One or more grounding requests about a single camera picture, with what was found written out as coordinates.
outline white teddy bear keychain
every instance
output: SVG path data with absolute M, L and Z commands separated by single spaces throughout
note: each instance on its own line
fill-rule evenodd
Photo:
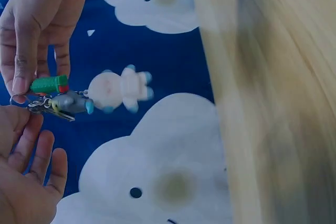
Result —
M 136 113 L 138 101 L 146 101 L 154 96 L 153 89 L 147 87 L 152 80 L 149 72 L 136 73 L 135 66 L 127 66 L 119 76 L 111 70 L 105 70 L 91 81 L 88 90 L 72 91 L 66 76 L 36 79 L 30 86 L 36 99 L 28 101 L 28 110 L 32 113 L 51 113 L 68 121 L 75 120 L 75 114 L 86 112 L 92 114 L 94 108 L 105 113 L 112 113 L 122 103 Z
M 128 65 L 120 76 L 105 70 L 93 78 L 85 96 L 105 113 L 112 113 L 122 103 L 135 113 L 139 109 L 138 101 L 147 101 L 154 96 L 153 89 L 147 87 L 151 80 L 149 72 L 137 73 L 134 65 Z

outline small figurine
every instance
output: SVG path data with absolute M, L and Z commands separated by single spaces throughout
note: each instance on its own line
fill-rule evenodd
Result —
M 69 90 L 68 77 L 62 75 L 38 78 L 32 82 L 30 90 L 35 94 L 51 94 L 54 92 L 65 93 Z
M 91 81 L 87 90 L 96 108 L 105 113 L 112 113 L 121 103 L 136 113 L 139 109 L 138 101 L 146 101 L 154 96 L 147 84 L 151 82 L 149 72 L 136 73 L 135 66 L 127 66 L 121 76 L 111 70 L 105 70 Z
M 91 99 L 87 99 L 72 90 L 52 98 L 50 103 L 56 112 L 66 112 L 70 114 L 81 112 L 92 114 L 95 107 Z

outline green lighter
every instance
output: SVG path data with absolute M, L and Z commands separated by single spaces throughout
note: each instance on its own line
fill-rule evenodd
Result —
M 66 93 L 69 90 L 68 77 L 62 75 L 38 78 L 32 82 L 30 90 L 36 94 Z

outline wooden board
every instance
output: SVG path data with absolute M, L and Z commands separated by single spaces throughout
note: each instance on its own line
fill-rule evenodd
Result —
M 235 224 L 336 223 L 336 0 L 195 0 Z

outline key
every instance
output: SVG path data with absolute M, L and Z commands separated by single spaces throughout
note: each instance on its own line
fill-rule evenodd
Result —
M 39 98 L 38 100 L 35 100 L 33 102 L 31 102 L 30 104 L 28 104 L 28 110 L 31 113 L 35 113 L 35 114 L 41 114 L 41 113 L 50 113 L 52 115 L 55 115 L 59 118 L 62 119 L 66 119 L 69 122 L 72 122 L 75 120 L 75 118 L 71 115 L 67 115 L 65 113 L 62 112 L 57 112 L 55 110 L 53 110 L 50 106 L 50 104 L 48 104 L 48 99 L 49 98 Z

